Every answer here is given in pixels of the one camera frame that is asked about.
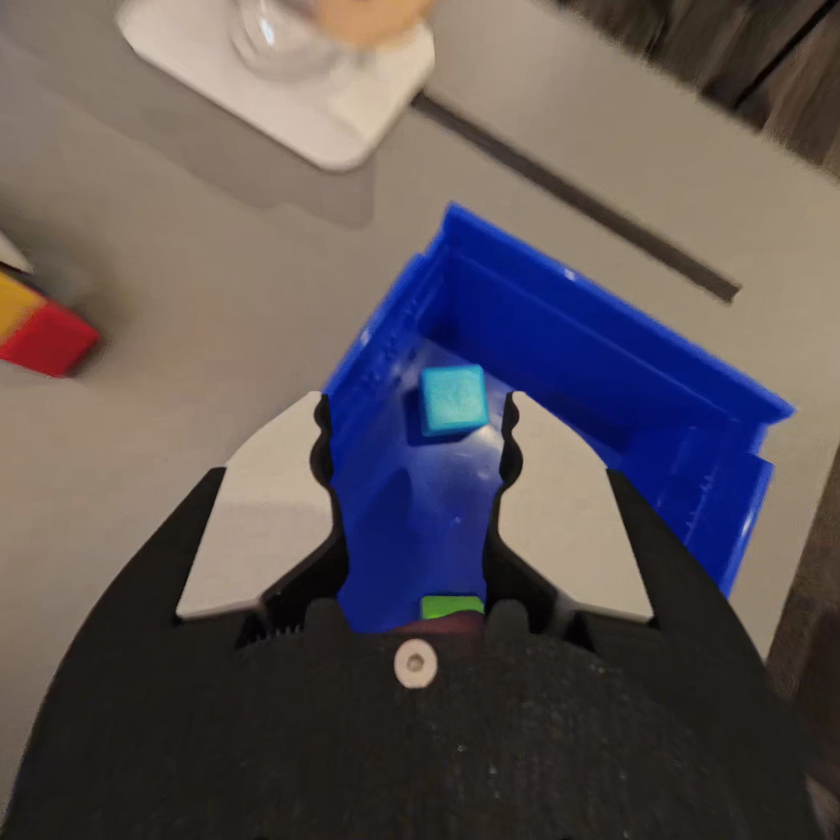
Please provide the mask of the light blue cube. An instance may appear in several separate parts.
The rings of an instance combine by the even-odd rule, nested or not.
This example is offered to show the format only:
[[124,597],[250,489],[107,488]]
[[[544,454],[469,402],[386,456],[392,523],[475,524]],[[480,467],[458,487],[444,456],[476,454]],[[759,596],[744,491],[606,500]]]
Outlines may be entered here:
[[471,433],[490,422],[485,373],[477,364],[426,367],[419,378],[426,438]]

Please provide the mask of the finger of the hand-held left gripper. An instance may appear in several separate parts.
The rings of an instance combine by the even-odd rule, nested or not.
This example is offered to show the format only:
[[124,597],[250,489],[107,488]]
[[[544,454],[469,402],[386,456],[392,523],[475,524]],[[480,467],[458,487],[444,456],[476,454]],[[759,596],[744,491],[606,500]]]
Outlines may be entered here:
[[1,230],[1,265],[19,274],[32,276],[34,268],[24,252]]

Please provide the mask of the blue plastic bin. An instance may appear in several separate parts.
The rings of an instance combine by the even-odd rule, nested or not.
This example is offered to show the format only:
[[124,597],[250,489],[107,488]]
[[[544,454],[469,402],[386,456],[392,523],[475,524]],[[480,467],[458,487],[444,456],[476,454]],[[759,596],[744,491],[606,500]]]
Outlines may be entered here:
[[[490,422],[425,437],[419,378],[477,364]],[[429,594],[486,597],[501,418],[527,393],[623,472],[728,596],[773,474],[760,456],[794,407],[462,206],[447,207],[324,391],[352,628],[414,622]]]

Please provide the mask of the red cube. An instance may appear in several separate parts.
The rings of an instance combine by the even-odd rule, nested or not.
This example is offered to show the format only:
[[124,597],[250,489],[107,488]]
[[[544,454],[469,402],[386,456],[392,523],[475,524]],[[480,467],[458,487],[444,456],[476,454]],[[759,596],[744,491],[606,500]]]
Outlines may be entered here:
[[53,378],[67,377],[102,340],[75,312],[48,301],[4,339],[1,361]]

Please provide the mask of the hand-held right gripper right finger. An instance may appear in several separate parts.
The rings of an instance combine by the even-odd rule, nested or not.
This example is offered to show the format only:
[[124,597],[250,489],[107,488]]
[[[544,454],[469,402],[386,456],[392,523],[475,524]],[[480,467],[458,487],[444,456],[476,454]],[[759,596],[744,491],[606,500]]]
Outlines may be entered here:
[[501,422],[501,484],[482,551],[486,613],[516,602],[533,634],[579,612],[646,623],[654,609],[607,468],[572,427],[525,392]]

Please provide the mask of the yellow cube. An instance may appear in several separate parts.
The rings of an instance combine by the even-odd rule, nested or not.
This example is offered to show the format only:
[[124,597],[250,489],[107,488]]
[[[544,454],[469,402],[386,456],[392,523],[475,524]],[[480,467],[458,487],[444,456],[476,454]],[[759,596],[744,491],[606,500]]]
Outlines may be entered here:
[[1,345],[11,340],[48,301],[40,290],[1,269]]

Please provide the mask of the green cube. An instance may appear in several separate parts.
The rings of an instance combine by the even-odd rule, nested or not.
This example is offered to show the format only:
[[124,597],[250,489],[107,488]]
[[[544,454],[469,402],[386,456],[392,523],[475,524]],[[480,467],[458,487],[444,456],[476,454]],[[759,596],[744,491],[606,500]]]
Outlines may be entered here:
[[460,613],[484,615],[485,603],[477,595],[437,593],[421,598],[419,617],[422,621],[436,621]]

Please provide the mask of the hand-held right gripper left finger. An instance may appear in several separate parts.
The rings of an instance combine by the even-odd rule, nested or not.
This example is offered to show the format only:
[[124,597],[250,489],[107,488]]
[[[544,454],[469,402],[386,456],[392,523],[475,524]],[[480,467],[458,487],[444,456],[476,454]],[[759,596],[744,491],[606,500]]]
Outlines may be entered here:
[[254,613],[303,628],[312,602],[335,600],[349,571],[329,398],[310,392],[227,461],[175,614]]

